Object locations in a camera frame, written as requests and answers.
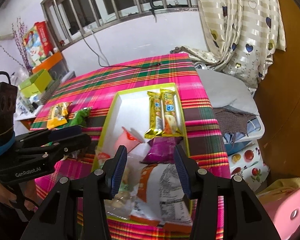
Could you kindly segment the yellow chip bag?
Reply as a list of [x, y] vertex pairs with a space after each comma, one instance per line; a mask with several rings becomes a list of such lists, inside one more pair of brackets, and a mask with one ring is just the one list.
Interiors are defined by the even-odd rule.
[[56, 127], [67, 124], [68, 108], [71, 102], [61, 102], [50, 108], [46, 127], [54, 129]]

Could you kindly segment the green snack pouch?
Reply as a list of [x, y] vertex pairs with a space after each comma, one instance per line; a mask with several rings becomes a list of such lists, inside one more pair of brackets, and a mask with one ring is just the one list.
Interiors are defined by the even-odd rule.
[[69, 126], [87, 127], [87, 120], [89, 119], [91, 107], [84, 107], [75, 111], [74, 117], [70, 120]]

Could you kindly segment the clear peanut snack bag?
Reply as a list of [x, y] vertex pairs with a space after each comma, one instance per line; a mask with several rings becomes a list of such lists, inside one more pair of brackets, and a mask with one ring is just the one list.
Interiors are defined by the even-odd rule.
[[136, 198], [136, 189], [134, 189], [130, 176], [132, 165], [129, 163], [129, 159], [130, 157], [127, 157], [118, 193], [112, 200], [104, 201], [107, 215], [123, 220], [129, 219]]

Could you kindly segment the white orange snack bag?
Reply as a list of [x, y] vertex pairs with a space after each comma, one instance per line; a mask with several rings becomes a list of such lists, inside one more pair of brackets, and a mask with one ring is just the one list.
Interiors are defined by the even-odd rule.
[[142, 169], [129, 218], [168, 231], [191, 232], [192, 218], [174, 164]]

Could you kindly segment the pink jelly cup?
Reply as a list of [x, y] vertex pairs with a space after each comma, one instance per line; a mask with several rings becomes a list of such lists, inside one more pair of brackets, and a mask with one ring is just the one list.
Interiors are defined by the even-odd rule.
[[139, 137], [138, 133], [134, 134], [123, 126], [121, 128], [122, 128], [122, 132], [114, 144], [115, 151], [117, 151], [117, 149], [120, 146], [125, 146], [127, 153], [130, 153], [138, 145], [143, 144], [145, 142], [143, 139]]

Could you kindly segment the purple snack pouch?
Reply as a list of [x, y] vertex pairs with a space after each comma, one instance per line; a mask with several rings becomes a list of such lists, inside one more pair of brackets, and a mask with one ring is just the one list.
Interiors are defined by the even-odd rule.
[[183, 140], [182, 137], [154, 137], [147, 144], [150, 149], [141, 163], [143, 164], [173, 164], [173, 152], [176, 145]]

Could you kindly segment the gold snack bar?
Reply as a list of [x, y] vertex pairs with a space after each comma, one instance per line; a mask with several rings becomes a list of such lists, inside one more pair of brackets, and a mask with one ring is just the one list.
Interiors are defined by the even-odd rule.
[[145, 133], [146, 139], [161, 136], [163, 133], [161, 94], [148, 91], [149, 96], [149, 129]]
[[175, 91], [170, 89], [160, 90], [163, 104], [164, 129], [163, 137], [182, 137], [183, 134], [179, 128], [179, 122], [176, 116]]

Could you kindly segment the pink plastic stool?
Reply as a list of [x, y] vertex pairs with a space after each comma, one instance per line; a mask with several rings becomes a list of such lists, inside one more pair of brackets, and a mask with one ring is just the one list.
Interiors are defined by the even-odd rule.
[[257, 195], [281, 239], [289, 239], [300, 226], [300, 188], [280, 187]]

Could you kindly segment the yellow-green storage box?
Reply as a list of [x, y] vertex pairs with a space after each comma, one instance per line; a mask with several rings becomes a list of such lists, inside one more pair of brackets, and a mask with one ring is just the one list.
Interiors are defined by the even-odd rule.
[[52, 77], [49, 72], [42, 69], [20, 83], [18, 89], [23, 96], [30, 98], [33, 95], [42, 94], [51, 81]]

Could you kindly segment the fruit patterned cloth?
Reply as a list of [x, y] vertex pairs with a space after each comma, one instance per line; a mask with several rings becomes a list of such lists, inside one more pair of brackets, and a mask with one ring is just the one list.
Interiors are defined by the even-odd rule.
[[249, 142], [241, 151], [228, 156], [230, 174], [241, 176], [255, 192], [266, 181], [270, 168], [264, 163], [257, 140]]

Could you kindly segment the pink plaid tablecloth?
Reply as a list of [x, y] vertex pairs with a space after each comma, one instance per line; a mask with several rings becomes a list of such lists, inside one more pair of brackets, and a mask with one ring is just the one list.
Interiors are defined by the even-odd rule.
[[[190, 156], [198, 165], [215, 176], [229, 178], [230, 168], [219, 126], [205, 88], [189, 56], [168, 54], [120, 63], [124, 67], [94, 70], [61, 84], [37, 115], [31, 130], [46, 128], [50, 107], [71, 102], [69, 113], [91, 107], [87, 132], [92, 139], [90, 153], [79, 160], [60, 161], [53, 174], [36, 179], [39, 200], [43, 200], [57, 179], [66, 176], [77, 179], [86, 176], [93, 163], [93, 151], [113, 97], [118, 91], [143, 86], [175, 83], [185, 117]], [[108, 219], [112, 239], [189, 239], [189, 234], [171, 232], [134, 222]]]

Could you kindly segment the orange box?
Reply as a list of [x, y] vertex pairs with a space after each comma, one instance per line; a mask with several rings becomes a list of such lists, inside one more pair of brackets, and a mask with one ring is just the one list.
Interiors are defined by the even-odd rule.
[[61, 62], [63, 59], [63, 55], [60, 51], [54, 53], [52, 56], [47, 58], [44, 62], [42, 62], [40, 65], [33, 67], [32, 73], [36, 74], [42, 69], [50, 70], [52, 67], [54, 67], [57, 63]]

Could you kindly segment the colorful cartoon gift box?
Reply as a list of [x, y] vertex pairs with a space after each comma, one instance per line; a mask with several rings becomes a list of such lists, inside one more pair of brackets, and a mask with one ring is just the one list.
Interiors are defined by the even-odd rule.
[[39, 66], [48, 57], [53, 55], [53, 46], [45, 21], [36, 22], [33, 25], [23, 36], [23, 45], [32, 67]]

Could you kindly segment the yellow-green shallow box tray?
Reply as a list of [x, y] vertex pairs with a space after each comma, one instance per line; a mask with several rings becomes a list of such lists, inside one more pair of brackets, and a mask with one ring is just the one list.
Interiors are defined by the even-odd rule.
[[[111, 103], [110, 110], [106, 117], [98, 146], [95, 151], [94, 168], [101, 168], [107, 159], [112, 158], [115, 155], [116, 151], [114, 150], [114, 144], [122, 132], [122, 126], [134, 134], [139, 134], [139, 137], [145, 142], [138, 145], [134, 148], [134, 150], [128, 153], [128, 157], [130, 157], [129, 163], [132, 165], [132, 172], [130, 176], [134, 189], [136, 189], [136, 194], [142, 169], [147, 165], [151, 165], [141, 163], [150, 149], [147, 142], [151, 140], [145, 138], [145, 133], [149, 129], [149, 96], [147, 95], [147, 92], [151, 91], [160, 93], [161, 89], [170, 89], [175, 91], [176, 116], [179, 122], [179, 128], [183, 134], [183, 140], [179, 143], [179, 145], [187, 147], [188, 141], [185, 132], [185, 120], [177, 87], [174, 83], [164, 83], [117, 92]], [[162, 124], [164, 129], [162, 98], [161, 106]], [[191, 204], [186, 196], [185, 200], [191, 213]]]

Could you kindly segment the purple dried flower branches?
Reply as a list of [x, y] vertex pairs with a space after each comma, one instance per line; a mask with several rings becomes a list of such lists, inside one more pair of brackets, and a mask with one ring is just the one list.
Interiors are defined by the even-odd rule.
[[24, 40], [23, 36], [27, 33], [27, 26], [25, 23], [21, 20], [21, 17], [18, 17], [16, 19], [15, 23], [11, 24], [12, 28], [12, 36], [15, 42], [15, 45], [17, 47], [17, 50], [19, 51], [19, 54], [22, 58], [22, 63], [19, 62], [15, 57], [13, 57], [2, 45], [0, 45], [0, 48], [3, 50], [3, 52], [11, 58], [13, 61], [15, 61], [19, 66], [23, 67], [27, 70], [28, 74], [32, 74], [32, 65], [29, 62], [29, 57], [27, 54], [27, 50], [24, 46]]

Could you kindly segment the wooden wardrobe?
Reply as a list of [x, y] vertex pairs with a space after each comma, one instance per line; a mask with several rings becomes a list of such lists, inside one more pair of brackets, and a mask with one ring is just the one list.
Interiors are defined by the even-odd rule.
[[300, 177], [300, 0], [279, 0], [286, 50], [274, 63], [255, 94], [265, 133], [258, 141], [270, 167], [268, 182]]

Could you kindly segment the grey pillow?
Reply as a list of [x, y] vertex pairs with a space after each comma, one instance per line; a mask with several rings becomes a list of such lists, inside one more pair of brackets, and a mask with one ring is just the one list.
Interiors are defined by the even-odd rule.
[[243, 81], [212, 70], [197, 69], [197, 73], [213, 108], [235, 108], [258, 114], [257, 105]]

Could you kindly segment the window metal bars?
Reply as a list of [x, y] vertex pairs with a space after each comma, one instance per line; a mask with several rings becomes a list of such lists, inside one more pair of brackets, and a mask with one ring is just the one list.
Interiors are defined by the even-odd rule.
[[[60, 50], [92, 33], [138, 17], [152, 15], [150, 0], [43, 0], [41, 6], [49, 31]], [[154, 0], [167, 12], [196, 8], [197, 0]]]

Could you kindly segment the black hook on sill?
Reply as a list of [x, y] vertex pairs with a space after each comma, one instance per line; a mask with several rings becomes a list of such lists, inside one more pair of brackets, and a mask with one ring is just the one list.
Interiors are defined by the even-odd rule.
[[155, 11], [164, 9], [165, 7], [163, 5], [155, 5], [154, 0], [150, 0], [149, 4], [150, 4], [150, 7], [151, 7], [150, 12], [152, 13], [152, 15], [154, 17], [155, 23], [157, 23], [157, 17], [156, 17]]

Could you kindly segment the heart patterned curtain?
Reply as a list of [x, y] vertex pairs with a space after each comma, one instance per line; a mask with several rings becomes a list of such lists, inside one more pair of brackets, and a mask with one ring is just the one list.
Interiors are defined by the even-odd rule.
[[197, 65], [233, 76], [251, 92], [286, 38], [279, 0], [197, 0], [208, 50], [179, 46]]

